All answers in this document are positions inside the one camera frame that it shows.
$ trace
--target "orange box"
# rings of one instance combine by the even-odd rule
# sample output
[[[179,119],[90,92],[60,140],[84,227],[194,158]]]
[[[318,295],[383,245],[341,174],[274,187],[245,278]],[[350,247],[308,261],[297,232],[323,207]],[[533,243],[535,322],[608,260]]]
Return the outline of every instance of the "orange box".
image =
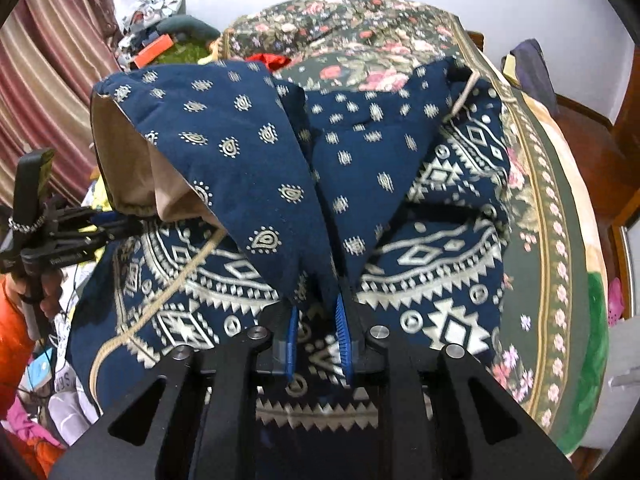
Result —
[[[172,46],[174,46],[174,40],[172,40],[168,34],[163,34],[153,43],[149,43],[143,48],[138,55],[133,58],[133,62],[138,68],[142,68],[160,56],[165,50],[169,50]]]

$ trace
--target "floral bedspread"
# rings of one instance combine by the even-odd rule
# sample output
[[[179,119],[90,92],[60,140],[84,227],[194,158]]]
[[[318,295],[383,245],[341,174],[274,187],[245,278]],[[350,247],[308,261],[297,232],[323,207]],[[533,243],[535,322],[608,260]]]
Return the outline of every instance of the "floral bedspread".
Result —
[[[492,373],[562,450],[575,449],[580,436],[563,436],[590,336],[585,247],[562,164],[522,94],[497,77],[457,17],[406,0],[292,0],[224,32],[221,59],[258,52],[291,57],[276,77],[305,89],[393,91],[443,56],[491,80],[511,144],[512,215]]]

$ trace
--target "satin curtain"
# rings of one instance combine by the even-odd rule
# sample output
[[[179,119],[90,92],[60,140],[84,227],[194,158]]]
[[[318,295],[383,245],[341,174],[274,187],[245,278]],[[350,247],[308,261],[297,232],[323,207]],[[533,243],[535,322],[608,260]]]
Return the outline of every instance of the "satin curtain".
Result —
[[[56,150],[52,187],[82,199],[95,166],[94,83],[119,70],[113,0],[20,0],[0,30],[0,202],[12,204],[17,159]]]

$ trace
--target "wooden floor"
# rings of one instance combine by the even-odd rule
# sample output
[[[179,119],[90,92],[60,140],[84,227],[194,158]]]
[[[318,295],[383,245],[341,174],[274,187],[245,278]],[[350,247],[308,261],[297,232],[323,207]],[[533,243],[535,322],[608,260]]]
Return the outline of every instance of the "wooden floor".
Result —
[[[640,187],[640,172],[602,124],[569,108],[560,107],[555,118],[571,147],[580,174],[587,185],[596,214],[609,281],[618,275],[609,240],[609,226]]]

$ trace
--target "metal bolt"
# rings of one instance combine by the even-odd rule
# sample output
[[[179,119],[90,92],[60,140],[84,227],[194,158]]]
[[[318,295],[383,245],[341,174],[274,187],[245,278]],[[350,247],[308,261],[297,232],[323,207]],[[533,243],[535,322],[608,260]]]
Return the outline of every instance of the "metal bolt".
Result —
[[[389,329],[384,325],[372,326],[369,333],[373,339],[386,339],[389,337]]]
[[[176,361],[184,361],[193,353],[193,348],[189,345],[180,345],[171,350],[171,357]]]
[[[269,331],[263,326],[252,326],[249,330],[247,330],[246,334],[249,336],[249,339],[263,339],[267,337]]]
[[[445,351],[447,355],[453,359],[460,359],[465,355],[465,349],[460,345],[449,345]]]

